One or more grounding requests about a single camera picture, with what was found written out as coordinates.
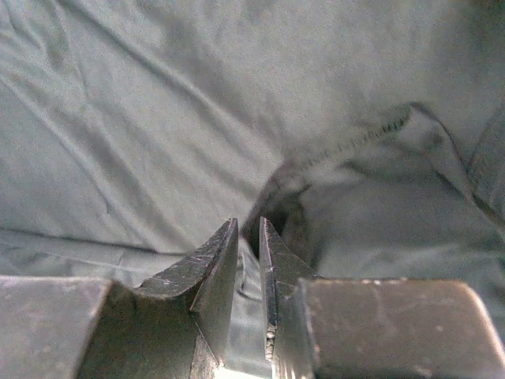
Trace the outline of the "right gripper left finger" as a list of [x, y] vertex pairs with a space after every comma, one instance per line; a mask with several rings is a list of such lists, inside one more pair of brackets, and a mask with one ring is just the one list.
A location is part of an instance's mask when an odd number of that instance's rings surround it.
[[139, 287], [3, 276], [2, 377], [214, 377], [226, 350], [237, 258], [232, 219]]

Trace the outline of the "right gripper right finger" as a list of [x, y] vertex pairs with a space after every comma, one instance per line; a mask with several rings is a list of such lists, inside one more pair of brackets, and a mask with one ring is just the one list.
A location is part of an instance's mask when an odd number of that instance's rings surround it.
[[259, 223], [265, 357], [275, 378], [501, 378], [504, 347], [460, 280], [318, 276]]

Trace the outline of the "black t-shirt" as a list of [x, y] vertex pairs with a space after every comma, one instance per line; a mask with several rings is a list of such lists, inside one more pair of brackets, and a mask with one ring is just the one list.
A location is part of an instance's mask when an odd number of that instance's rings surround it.
[[401, 117], [270, 221], [323, 276], [464, 280], [503, 332], [503, 2], [4, 1], [1, 272], [136, 284]]

